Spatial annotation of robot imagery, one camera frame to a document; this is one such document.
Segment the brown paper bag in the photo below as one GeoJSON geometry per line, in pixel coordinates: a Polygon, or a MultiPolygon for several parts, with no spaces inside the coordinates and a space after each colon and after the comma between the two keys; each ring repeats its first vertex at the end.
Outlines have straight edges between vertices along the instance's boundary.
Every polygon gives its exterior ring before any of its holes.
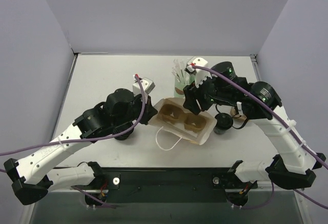
{"type": "Polygon", "coordinates": [[[216,119],[211,114],[200,112],[195,115],[184,108],[183,103],[183,98],[171,97],[163,98],[154,105],[158,113],[150,119],[148,124],[158,128],[155,141],[163,151],[172,150],[182,139],[201,146],[208,140],[216,126],[216,119]],[[179,139],[172,147],[165,149],[158,142],[160,131],[174,134],[179,139]]]}

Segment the black coffee cup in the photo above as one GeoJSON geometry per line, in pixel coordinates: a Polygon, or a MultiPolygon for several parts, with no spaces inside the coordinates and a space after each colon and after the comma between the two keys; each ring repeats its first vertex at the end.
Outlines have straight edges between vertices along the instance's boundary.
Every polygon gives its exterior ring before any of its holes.
{"type": "Polygon", "coordinates": [[[227,113],[218,113],[215,116],[216,125],[213,129],[216,134],[224,134],[227,130],[233,126],[233,118],[227,113]]]}

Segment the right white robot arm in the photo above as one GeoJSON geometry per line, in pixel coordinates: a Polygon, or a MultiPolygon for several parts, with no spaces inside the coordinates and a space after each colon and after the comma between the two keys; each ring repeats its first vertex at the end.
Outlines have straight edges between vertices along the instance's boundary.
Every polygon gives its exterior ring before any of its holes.
{"type": "Polygon", "coordinates": [[[269,162],[240,162],[227,174],[231,186],[260,180],[269,180],[286,190],[312,186],[314,171],[325,165],[325,155],[314,152],[301,138],[296,122],[289,119],[270,84],[248,82],[236,74],[231,62],[208,68],[205,59],[196,58],[187,63],[185,71],[194,76],[194,81],[183,90],[186,109],[198,115],[213,105],[232,107],[260,128],[277,151],[269,162]]]}

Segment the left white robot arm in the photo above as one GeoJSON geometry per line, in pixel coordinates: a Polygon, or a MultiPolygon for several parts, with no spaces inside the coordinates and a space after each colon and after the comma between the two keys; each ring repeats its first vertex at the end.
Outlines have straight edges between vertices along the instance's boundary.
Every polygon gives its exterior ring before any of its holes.
{"type": "Polygon", "coordinates": [[[149,91],[117,89],[106,101],[86,110],[49,144],[21,159],[4,163],[12,180],[14,195],[23,205],[44,198],[61,188],[87,186],[101,188],[108,180],[97,162],[81,162],[76,167],[57,168],[75,152],[102,139],[127,139],[137,124],[147,125],[157,114],[149,91]]]}

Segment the green straw holder cup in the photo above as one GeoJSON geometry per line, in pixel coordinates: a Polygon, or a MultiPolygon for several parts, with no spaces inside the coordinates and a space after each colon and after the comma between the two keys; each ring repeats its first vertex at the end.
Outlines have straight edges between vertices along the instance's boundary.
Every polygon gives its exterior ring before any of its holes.
{"type": "Polygon", "coordinates": [[[174,79],[174,97],[184,98],[183,89],[194,81],[194,77],[190,77],[186,83],[182,83],[178,77],[174,79]]]}

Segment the brown pulp cup carrier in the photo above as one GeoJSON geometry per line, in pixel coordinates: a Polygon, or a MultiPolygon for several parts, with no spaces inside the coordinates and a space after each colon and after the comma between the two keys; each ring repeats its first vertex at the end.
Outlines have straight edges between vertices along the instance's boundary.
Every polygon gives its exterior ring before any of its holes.
{"type": "Polygon", "coordinates": [[[240,115],[233,107],[230,109],[230,115],[233,118],[233,120],[236,121],[245,121],[247,119],[245,115],[240,115]]]}

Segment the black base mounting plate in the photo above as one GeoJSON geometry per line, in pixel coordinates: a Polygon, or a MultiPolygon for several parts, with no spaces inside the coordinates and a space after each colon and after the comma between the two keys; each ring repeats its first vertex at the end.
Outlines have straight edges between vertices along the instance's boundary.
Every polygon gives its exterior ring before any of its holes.
{"type": "Polygon", "coordinates": [[[110,204],[219,203],[232,196],[248,200],[257,182],[242,182],[230,168],[103,168],[100,177],[78,188],[110,204]]]}

